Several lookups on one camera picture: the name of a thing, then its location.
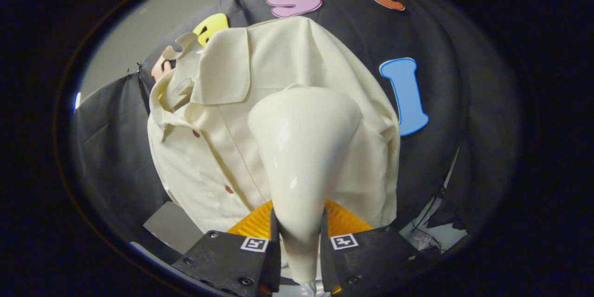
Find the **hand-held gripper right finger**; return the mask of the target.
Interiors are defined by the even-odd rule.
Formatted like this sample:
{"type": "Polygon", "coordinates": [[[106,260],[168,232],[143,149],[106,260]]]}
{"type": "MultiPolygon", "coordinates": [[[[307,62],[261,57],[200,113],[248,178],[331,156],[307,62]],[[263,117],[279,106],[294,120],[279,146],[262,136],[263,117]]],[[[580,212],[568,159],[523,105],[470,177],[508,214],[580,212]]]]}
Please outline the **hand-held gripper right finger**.
{"type": "Polygon", "coordinates": [[[401,288],[439,259],[439,248],[418,250],[392,226],[373,228],[326,200],[320,229],[321,282],[332,296],[382,296],[401,288]]]}

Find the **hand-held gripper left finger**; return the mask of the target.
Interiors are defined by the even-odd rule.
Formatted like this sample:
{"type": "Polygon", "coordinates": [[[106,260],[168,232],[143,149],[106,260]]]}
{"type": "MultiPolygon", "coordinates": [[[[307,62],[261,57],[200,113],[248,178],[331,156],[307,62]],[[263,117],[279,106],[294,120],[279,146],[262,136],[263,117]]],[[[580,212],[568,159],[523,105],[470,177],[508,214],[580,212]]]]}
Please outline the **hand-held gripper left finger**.
{"type": "Polygon", "coordinates": [[[271,297],[280,288],[281,245],[271,201],[229,231],[208,231],[173,265],[185,275],[238,297],[271,297]]]}

